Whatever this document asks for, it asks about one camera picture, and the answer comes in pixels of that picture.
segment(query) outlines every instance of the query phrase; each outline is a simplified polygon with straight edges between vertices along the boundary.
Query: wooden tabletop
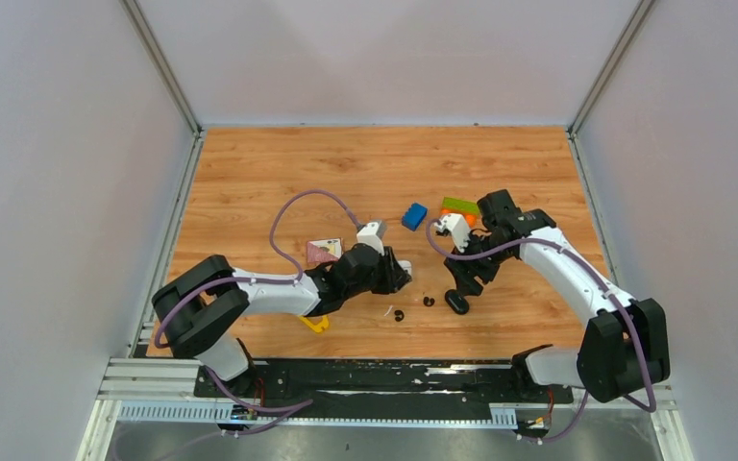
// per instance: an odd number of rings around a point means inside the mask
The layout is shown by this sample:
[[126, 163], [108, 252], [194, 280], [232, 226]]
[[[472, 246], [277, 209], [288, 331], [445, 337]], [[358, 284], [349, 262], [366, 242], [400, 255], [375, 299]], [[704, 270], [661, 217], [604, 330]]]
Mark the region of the wooden tabletop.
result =
[[[603, 271], [561, 128], [214, 129], [199, 161], [170, 279], [212, 254], [248, 271], [292, 273], [267, 235], [279, 208], [311, 188], [337, 194], [362, 222], [384, 220], [384, 244], [413, 264], [414, 280], [400, 293], [365, 293], [345, 302], [323, 334], [288, 314], [239, 319], [230, 334], [253, 356], [509, 358], [541, 344], [580, 345], [573, 311], [519, 260], [505, 262], [481, 297], [468, 298], [467, 315], [453, 313], [443, 300], [455, 287], [443, 257], [429, 246], [423, 226], [412, 232], [401, 225], [414, 202], [429, 209], [428, 220], [444, 196], [475, 202], [506, 188], [521, 209], [547, 211]], [[276, 241], [305, 264], [307, 242], [331, 237], [349, 249], [355, 228], [333, 201], [308, 196], [285, 214]], [[451, 249], [450, 239], [440, 240]], [[436, 304], [424, 306], [424, 296]], [[389, 306], [405, 318], [384, 315]], [[168, 354], [149, 349], [149, 355]]]

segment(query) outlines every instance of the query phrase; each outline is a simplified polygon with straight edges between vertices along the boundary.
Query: black computer mouse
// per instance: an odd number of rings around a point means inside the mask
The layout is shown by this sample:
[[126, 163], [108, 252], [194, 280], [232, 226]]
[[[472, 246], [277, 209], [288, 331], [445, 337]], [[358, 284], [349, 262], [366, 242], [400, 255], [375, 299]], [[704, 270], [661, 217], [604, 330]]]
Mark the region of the black computer mouse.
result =
[[452, 311], [459, 315], [467, 314], [468, 310], [471, 308], [471, 306], [468, 305], [468, 301], [465, 300], [465, 297], [456, 290], [446, 291], [446, 303], [448, 303], [448, 306], [451, 307]]

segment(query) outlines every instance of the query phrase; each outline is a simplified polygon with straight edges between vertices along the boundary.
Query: blue block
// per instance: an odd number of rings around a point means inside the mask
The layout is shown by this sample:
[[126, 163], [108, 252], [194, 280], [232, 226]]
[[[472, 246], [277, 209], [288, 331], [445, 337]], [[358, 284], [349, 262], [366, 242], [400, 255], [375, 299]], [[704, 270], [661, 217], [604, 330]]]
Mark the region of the blue block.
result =
[[417, 231], [417, 227], [426, 219], [428, 212], [425, 206], [411, 204], [406, 214], [403, 215], [403, 225], [410, 231]]

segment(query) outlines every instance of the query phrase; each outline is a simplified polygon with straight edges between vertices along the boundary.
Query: white panel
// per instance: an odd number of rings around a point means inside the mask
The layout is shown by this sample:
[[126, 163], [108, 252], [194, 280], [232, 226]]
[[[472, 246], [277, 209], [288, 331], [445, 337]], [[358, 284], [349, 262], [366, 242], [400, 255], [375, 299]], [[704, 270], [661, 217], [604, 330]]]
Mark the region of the white panel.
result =
[[0, 460], [69, 460], [190, 133], [117, 1], [0, 1]]
[[563, 124], [636, 0], [143, 0], [204, 124]]
[[581, 135], [623, 286], [667, 311], [696, 459], [738, 459], [738, 1], [658, 2]]

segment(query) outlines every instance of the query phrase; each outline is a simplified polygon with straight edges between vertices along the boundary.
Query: robotic arm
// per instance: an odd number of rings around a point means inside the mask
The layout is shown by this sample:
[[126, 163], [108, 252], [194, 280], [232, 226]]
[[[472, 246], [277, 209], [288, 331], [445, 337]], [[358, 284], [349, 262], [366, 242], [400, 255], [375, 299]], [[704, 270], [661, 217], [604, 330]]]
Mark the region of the robotic arm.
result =
[[[487, 235], [471, 232], [458, 214], [442, 216], [437, 223], [437, 234], [454, 240], [452, 255], [491, 253], [474, 260], [446, 258], [444, 264], [456, 282], [456, 290], [446, 292], [452, 309], [467, 312], [465, 296], [479, 296], [500, 265], [516, 257], [541, 274], [586, 326], [578, 351], [541, 346], [516, 354], [513, 366], [523, 387], [583, 387], [599, 401], [642, 389], [641, 367], [629, 329], [614, 303], [626, 310], [638, 333], [651, 382], [669, 376], [666, 317], [655, 300], [637, 301], [615, 286], [580, 256], [547, 213], [541, 209], [523, 212], [506, 190], [486, 195], [478, 206], [482, 223], [490, 232]], [[491, 252], [517, 240], [523, 243]]]
[[[278, 312], [317, 317], [335, 312], [360, 293], [396, 293], [411, 281], [411, 265], [383, 246], [385, 229], [382, 221], [366, 224], [352, 249], [300, 277], [252, 273], [232, 267], [222, 255], [208, 257], [152, 299], [162, 322], [184, 304], [164, 328], [174, 357], [196, 358], [223, 380], [231, 380], [252, 361], [243, 343], [226, 334], [239, 317]], [[197, 290], [215, 299], [185, 299]]]

